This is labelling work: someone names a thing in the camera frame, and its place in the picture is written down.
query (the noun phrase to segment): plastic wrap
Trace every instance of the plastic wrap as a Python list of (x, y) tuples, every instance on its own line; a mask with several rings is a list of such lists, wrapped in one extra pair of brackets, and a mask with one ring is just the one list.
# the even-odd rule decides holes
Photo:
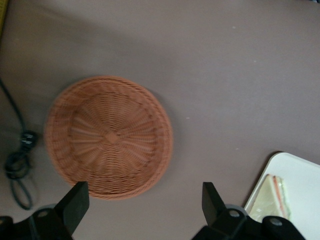
[(262, 222), (265, 216), (278, 216), (290, 220), (290, 209), (284, 180), (268, 174), (255, 198), (249, 216), (257, 222)]

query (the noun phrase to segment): orange wicker basket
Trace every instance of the orange wicker basket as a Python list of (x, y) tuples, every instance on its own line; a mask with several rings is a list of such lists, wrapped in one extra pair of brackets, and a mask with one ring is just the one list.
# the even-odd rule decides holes
[(45, 143), (70, 184), (88, 181), (91, 196), (139, 195), (165, 173), (173, 148), (165, 110), (144, 87), (118, 76), (77, 82), (55, 100)]

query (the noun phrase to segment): woven basket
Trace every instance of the woven basket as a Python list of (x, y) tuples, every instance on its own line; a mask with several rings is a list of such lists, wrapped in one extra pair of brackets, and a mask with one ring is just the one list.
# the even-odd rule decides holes
[(88, 181), (91, 196), (118, 200), (157, 183), (171, 158), (173, 134), (148, 90), (121, 77), (96, 76), (55, 100), (45, 143), (66, 181)]

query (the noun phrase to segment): white plate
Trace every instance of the white plate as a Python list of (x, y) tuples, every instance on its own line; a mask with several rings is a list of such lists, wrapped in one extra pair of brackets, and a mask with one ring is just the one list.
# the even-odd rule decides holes
[(272, 156), (244, 209), (252, 208), (260, 185), (267, 174), (284, 180), (291, 222), (307, 240), (320, 236), (320, 165), (295, 155), (281, 152)]

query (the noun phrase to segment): power cord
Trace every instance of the power cord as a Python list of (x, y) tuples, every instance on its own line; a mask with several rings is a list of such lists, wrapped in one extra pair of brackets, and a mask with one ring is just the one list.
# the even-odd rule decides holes
[[(10, 188), (14, 200), (24, 210), (30, 210), (33, 207), (32, 197), (26, 186), (23, 184), (22, 179), (29, 173), (31, 166), (29, 163), (28, 153), (32, 148), (35, 147), (38, 140), (38, 135), (34, 131), (27, 130), (25, 121), (1, 78), (0, 86), (8, 101), (10, 102), (14, 112), (16, 113), (22, 128), (20, 137), (20, 148), (18, 151), (13, 152), (8, 156), (4, 165), (4, 169), (6, 176), (10, 181)], [(24, 193), (27, 199), (27, 204), (23, 203), (19, 198), (16, 188), (17, 185)]]

